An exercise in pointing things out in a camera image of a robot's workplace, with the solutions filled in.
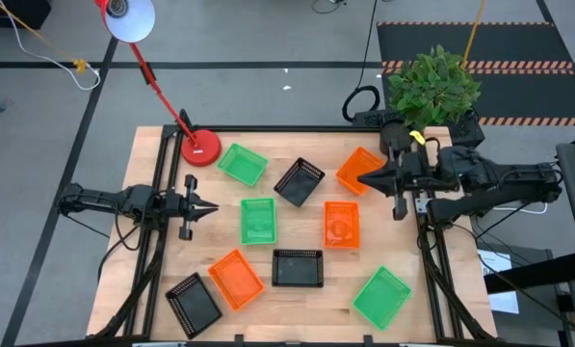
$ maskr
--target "red lamp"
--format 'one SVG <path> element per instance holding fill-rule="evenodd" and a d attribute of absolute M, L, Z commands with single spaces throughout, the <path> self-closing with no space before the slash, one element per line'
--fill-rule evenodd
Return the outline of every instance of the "red lamp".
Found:
<path fill-rule="evenodd" d="M 187 136 L 180 148 L 184 159 L 193 166 L 207 166 L 221 155 L 221 141 L 217 134 L 209 130 L 192 132 L 178 116 L 170 102 L 165 98 L 156 83 L 156 78 L 140 53 L 136 42 L 145 39 L 154 27 L 155 12 L 151 0 L 94 0 L 101 9 L 103 23 L 112 35 L 123 42 L 129 43 L 135 58 L 140 63 L 146 83 L 159 96 L 165 107 L 170 111 L 178 125 Z"/>

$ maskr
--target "wooden table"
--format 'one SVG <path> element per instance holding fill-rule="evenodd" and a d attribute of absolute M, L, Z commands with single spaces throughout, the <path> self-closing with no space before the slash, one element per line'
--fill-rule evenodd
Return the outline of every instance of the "wooden table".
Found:
<path fill-rule="evenodd" d="M 160 134 L 160 127 L 138 128 L 124 179 L 125 187 L 151 184 Z M 451 144 L 447 128 L 429 128 L 426 135 L 438 138 L 442 146 Z M 363 335 L 371 334 L 375 342 L 434 342 L 425 270 L 415 242 L 417 226 L 411 203 L 408 202 L 409 214 L 405 219 L 394 221 L 392 199 L 372 189 L 355 196 L 335 178 L 336 171 L 357 147 L 366 147 L 384 158 L 379 152 L 379 134 L 225 132 L 219 136 L 223 148 L 235 142 L 265 156 L 270 162 L 259 182 L 251 188 L 227 176 L 216 165 L 193 168 L 184 160 L 180 161 L 177 191 L 184 193 L 185 174 L 194 174 L 199 180 L 198 194 L 204 200 L 219 204 L 221 209 L 193 224 L 193 241 L 178 239 L 181 221 L 170 223 L 152 339 L 187 339 L 165 293 L 193 272 L 199 272 L 221 308 L 223 318 L 198 336 L 197 341 L 229 341 L 235 334 L 243 334 L 246 341 L 361 342 Z M 429 152 L 435 153 L 434 146 L 430 145 Z M 295 207 L 273 190 L 299 156 L 326 173 L 302 208 Z M 167 163 L 165 180 L 169 169 Z M 240 200 L 258 197 L 275 198 L 278 241 L 275 245 L 242 246 Z M 358 202 L 359 250 L 324 248 L 323 206 L 327 200 Z M 465 217 L 457 223 L 471 227 Z M 125 218 L 120 224 L 122 229 L 130 226 Z M 457 294 L 482 326 L 496 334 L 473 238 L 457 227 L 447 230 L 445 235 Z M 112 232 L 110 245 L 117 240 Z M 131 237 L 129 242 L 135 244 L 137 240 Z M 264 292 L 238 312 L 231 310 L 207 272 L 234 248 L 242 250 L 265 285 Z M 324 288 L 272 287 L 272 251 L 276 248 L 323 250 Z M 128 295 L 136 259 L 137 253 L 118 248 L 106 262 L 94 301 L 89 334 L 100 330 Z M 378 331 L 352 305 L 355 295 L 380 265 L 400 277 L 412 291 L 410 300 L 384 332 Z M 446 335 L 451 336 L 447 305 L 443 295 L 439 294 L 439 297 Z M 145 302 L 142 298 L 140 307 L 144 307 Z M 141 331 L 143 313 L 144 309 L 138 309 L 136 332 Z"/>

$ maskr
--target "black basket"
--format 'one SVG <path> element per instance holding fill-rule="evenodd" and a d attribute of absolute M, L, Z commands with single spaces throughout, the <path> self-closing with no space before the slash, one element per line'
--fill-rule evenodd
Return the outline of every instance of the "black basket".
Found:
<path fill-rule="evenodd" d="M 199 273 L 181 281 L 165 296 L 189 339 L 195 338 L 222 317 Z"/>
<path fill-rule="evenodd" d="M 274 191 L 297 207 L 313 192 L 326 174 L 311 163 L 298 158 L 294 165 L 278 181 Z"/>
<path fill-rule="evenodd" d="M 324 253 L 274 250 L 272 286 L 323 287 Z"/>

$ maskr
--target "red lamp base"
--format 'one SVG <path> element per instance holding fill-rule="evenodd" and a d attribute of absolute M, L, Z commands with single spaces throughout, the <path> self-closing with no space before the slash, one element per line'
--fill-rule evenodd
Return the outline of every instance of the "red lamp base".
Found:
<path fill-rule="evenodd" d="M 199 147 L 195 147 L 191 141 L 185 139 L 182 142 L 180 151 L 187 163 L 203 167 L 214 163 L 221 155 L 221 140 L 217 134 L 210 130 L 198 130 L 193 133 L 199 142 Z"/>

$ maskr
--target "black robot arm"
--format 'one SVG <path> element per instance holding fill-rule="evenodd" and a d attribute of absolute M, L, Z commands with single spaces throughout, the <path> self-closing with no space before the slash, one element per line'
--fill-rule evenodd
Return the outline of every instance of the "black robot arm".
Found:
<path fill-rule="evenodd" d="M 411 151 L 407 130 L 388 122 L 381 130 L 380 148 L 388 155 L 385 165 L 358 178 L 387 197 L 394 197 L 395 220 L 406 215 L 404 191 L 457 191 L 467 196 L 458 200 L 432 199 L 427 203 L 433 227 L 455 221 L 494 206 L 521 200 L 552 202 L 561 187 L 550 163 L 500 165 L 483 158 L 467 147 L 444 147 L 437 153 L 437 164 L 428 165 L 425 151 Z"/>
<path fill-rule="evenodd" d="M 117 193 L 84 189 L 73 183 L 64 188 L 58 202 L 58 211 L 67 216 L 85 210 L 118 214 L 133 220 L 136 226 L 160 229 L 171 217 L 182 217 L 184 224 L 179 237 L 191 240 L 191 222 L 215 212 L 219 207 L 202 200 L 196 193 L 197 179 L 187 174 L 185 178 L 186 195 L 177 194 L 173 188 L 157 192 L 149 185 L 130 186 Z"/>

